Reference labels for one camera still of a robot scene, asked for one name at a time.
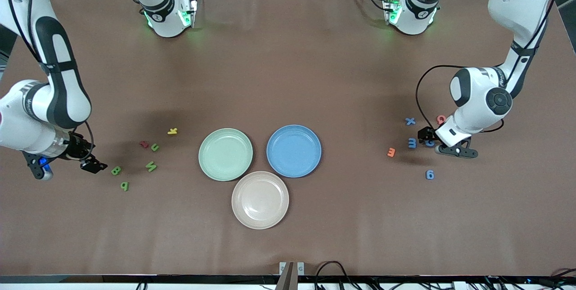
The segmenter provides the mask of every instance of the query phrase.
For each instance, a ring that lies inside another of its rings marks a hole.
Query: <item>green plate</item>
[[[210,178],[230,181],[246,172],[252,162],[252,152],[252,143],[243,132],[222,128],[204,139],[198,161]]]

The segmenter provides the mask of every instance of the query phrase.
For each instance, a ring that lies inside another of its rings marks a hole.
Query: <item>brown table surface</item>
[[[477,159],[407,147],[424,127],[414,89],[426,69],[504,60],[512,34],[487,2],[442,0],[432,27],[405,36],[368,0],[203,0],[199,28],[165,39],[131,0],[52,0],[92,98],[94,154],[123,171],[56,161],[52,181],[35,181],[19,152],[0,149],[1,274],[267,274],[280,261],[329,259],[351,274],[545,275],[576,265],[576,57],[556,9],[506,126],[474,136]],[[454,72],[424,81],[430,118],[455,109]],[[29,78],[45,80],[19,42],[2,93]],[[417,125],[406,126],[412,116]],[[282,222],[249,229],[230,206],[236,181],[206,177],[198,148],[210,132],[237,128],[254,146],[249,172],[272,171],[266,144],[287,124],[318,134],[321,163],[283,178]]]

